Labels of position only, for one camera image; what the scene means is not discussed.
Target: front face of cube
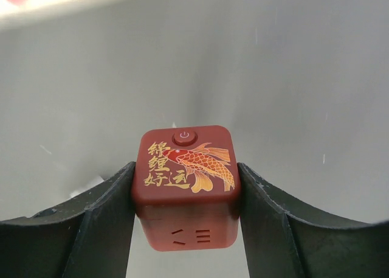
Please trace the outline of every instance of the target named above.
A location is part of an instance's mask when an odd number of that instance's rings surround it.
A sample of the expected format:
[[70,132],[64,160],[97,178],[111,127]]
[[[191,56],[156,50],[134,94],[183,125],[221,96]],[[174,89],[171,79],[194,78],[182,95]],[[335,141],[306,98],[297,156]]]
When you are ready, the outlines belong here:
[[238,232],[240,190],[225,128],[172,128],[143,136],[131,194],[154,249],[230,246]]

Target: koi fish illustration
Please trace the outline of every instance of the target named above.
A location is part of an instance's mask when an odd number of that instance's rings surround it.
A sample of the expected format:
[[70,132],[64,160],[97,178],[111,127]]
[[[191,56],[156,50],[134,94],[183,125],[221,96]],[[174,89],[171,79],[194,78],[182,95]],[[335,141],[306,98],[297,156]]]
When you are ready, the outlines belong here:
[[235,188],[233,175],[227,169],[230,165],[230,155],[227,149],[205,147],[210,143],[201,144],[192,150],[175,148],[162,152],[162,155],[177,164],[183,165],[187,171],[187,176],[194,174],[195,184],[192,192],[198,193],[200,190],[211,191],[213,183],[208,176],[214,176],[224,181],[224,191]]

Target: red cube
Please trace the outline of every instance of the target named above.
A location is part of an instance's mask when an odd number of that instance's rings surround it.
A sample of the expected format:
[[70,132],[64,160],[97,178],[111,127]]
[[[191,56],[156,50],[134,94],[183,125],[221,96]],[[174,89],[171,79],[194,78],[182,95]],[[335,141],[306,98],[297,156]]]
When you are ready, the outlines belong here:
[[226,248],[236,240],[241,184],[224,127],[147,132],[131,191],[147,239],[158,251]]

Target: fish head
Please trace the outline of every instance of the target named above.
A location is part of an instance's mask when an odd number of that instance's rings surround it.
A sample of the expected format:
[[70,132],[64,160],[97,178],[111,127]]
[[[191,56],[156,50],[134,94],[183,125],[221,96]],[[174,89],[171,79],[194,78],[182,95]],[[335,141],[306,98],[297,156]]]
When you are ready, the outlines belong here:
[[170,159],[171,161],[178,162],[177,158],[186,155],[188,153],[188,150],[176,148],[176,149],[168,149],[162,152],[162,155],[166,157],[167,159]]

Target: red button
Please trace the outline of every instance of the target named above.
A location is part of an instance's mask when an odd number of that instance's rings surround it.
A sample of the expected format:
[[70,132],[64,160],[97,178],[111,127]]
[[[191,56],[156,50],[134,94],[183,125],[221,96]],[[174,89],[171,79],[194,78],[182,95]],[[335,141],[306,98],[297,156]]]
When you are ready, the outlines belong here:
[[173,141],[180,146],[189,146],[195,143],[197,134],[192,129],[178,129],[173,136]]

